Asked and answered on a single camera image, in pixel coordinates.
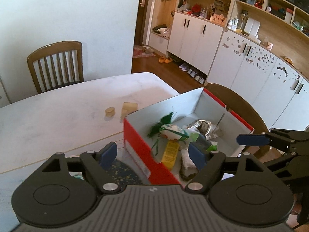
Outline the dark entrance door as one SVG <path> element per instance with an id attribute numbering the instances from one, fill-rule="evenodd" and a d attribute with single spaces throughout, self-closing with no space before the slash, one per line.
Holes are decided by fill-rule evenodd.
<path id="1" fill-rule="evenodd" d="M 139 0 L 134 39 L 135 46 L 142 44 L 143 31 L 146 21 L 147 4 L 148 0 Z"/>

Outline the blue painted table mat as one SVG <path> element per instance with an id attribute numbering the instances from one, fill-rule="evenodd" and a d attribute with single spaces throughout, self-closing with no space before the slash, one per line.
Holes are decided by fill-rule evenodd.
<path id="1" fill-rule="evenodd" d="M 101 165 L 103 170 L 115 181 L 118 185 L 124 188 L 127 185 L 143 185 L 140 177 L 123 162 L 115 159 L 112 163 Z M 77 179 L 84 180 L 82 167 L 68 163 L 69 174 Z"/>

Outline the orange slippers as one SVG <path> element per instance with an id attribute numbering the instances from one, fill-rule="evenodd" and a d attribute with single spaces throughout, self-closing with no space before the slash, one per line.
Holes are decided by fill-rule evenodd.
<path id="1" fill-rule="evenodd" d="M 172 62 L 173 61 L 173 59 L 172 58 L 170 58 L 170 57 L 160 57 L 159 58 L 159 63 L 170 63 L 170 62 Z"/>

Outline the far wooden chair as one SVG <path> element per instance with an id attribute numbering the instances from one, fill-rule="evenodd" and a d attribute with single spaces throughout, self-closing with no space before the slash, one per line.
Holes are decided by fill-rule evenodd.
<path id="1" fill-rule="evenodd" d="M 67 40 L 43 46 L 27 57 L 37 93 L 84 81 L 82 43 Z"/>

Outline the silver foil snack bag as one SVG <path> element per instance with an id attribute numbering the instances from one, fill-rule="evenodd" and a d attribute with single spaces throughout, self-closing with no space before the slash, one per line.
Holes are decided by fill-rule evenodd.
<path id="1" fill-rule="evenodd" d="M 197 129 L 199 133 L 204 135 L 207 140 L 218 137 L 220 133 L 220 129 L 217 125 L 203 119 L 198 119 L 188 124 L 188 128 Z"/>

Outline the white green plastic bag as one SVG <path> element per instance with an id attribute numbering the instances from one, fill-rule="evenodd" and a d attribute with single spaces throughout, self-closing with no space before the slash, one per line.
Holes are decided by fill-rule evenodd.
<path id="1" fill-rule="evenodd" d="M 189 137 L 184 144 L 188 147 L 191 142 L 194 142 L 196 147 L 202 151 L 216 151 L 217 150 L 217 142 L 207 140 L 206 137 L 201 134 L 196 128 L 187 128 L 185 131 L 188 133 Z"/>

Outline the cardboard scrap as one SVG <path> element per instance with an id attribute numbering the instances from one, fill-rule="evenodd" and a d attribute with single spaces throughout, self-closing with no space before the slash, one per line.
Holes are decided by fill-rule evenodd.
<path id="1" fill-rule="evenodd" d="M 137 103 L 123 102 L 123 106 L 121 108 L 121 119 L 124 119 L 126 116 L 137 110 L 138 110 Z"/>

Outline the white plush tooth toy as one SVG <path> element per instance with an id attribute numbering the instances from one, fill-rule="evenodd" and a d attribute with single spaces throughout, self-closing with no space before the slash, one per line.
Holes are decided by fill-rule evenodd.
<path id="1" fill-rule="evenodd" d="M 190 159 L 188 149 L 181 150 L 179 176 L 181 180 L 188 182 L 192 180 L 199 172 L 193 161 Z"/>

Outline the near wooden chair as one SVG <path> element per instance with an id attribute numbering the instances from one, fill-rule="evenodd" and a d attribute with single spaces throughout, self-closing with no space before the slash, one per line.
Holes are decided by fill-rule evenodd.
<path id="1" fill-rule="evenodd" d="M 237 93 L 228 87 L 216 83 L 208 83 L 205 87 L 226 105 L 226 109 L 229 112 L 234 111 L 251 127 L 253 127 L 254 134 L 261 134 L 262 132 L 268 131 L 268 128 L 260 115 Z M 251 153 L 262 163 L 282 157 L 277 149 L 268 145 L 246 146 L 243 152 Z"/>

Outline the yellow small box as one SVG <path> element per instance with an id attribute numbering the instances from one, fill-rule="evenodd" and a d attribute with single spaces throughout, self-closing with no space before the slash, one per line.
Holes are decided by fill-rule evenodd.
<path id="1" fill-rule="evenodd" d="M 175 165 L 180 144 L 177 140 L 168 140 L 161 163 L 171 171 Z"/>

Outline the red door mat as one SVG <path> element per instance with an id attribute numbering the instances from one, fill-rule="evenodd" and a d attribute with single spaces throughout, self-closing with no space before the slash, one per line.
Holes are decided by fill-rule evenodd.
<path id="1" fill-rule="evenodd" d="M 135 45 L 133 49 L 133 58 L 146 58 L 146 57 L 154 57 L 154 50 L 147 45 L 139 46 Z"/>

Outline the white wall cabinets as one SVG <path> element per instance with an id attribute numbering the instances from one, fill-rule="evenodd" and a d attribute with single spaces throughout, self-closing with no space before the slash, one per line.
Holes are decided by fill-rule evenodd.
<path id="1" fill-rule="evenodd" d="M 167 51 L 244 98 L 268 128 L 308 127 L 308 13 L 284 0 L 177 0 Z"/>

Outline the wooden chair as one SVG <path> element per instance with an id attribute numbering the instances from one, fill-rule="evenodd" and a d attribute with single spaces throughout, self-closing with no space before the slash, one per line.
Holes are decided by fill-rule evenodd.
<path id="1" fill-rule="evenodd" d="M 208 83 L 205 87 L 226 105 L 226 109 L 229 112 L 234 111 L 251 127 L 253 127 L 254 134 L 261 134 L 262 132 L 268 131 L 268 128 L 260 115 L 237 93 L 228 87 L 216 83 Z M 268 145 L 246 146 L 243 152 L 251 153 L 262 163 L 282 157 L 277 149 Z"/>
<path id="2" fill-rule="evenodd" d="M 27 57 L 37 93 L 84 81 L 82 43 L 67 40 L 43 46 Z"/>

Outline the red cardboard box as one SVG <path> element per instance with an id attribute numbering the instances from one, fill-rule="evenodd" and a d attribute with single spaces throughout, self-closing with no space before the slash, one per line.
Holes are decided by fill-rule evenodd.
<path id="1" fill-rule="evenodd" d="M 254 128 L 207 89 L 195 89 L 155 103 L 124 119 L 125 147 L 140 170 L 144 184 L 181 184 L 179 170 L 200 169 L 188 156 L 190 142 L 236 157 L 243 150 L 240 134 Z"/>

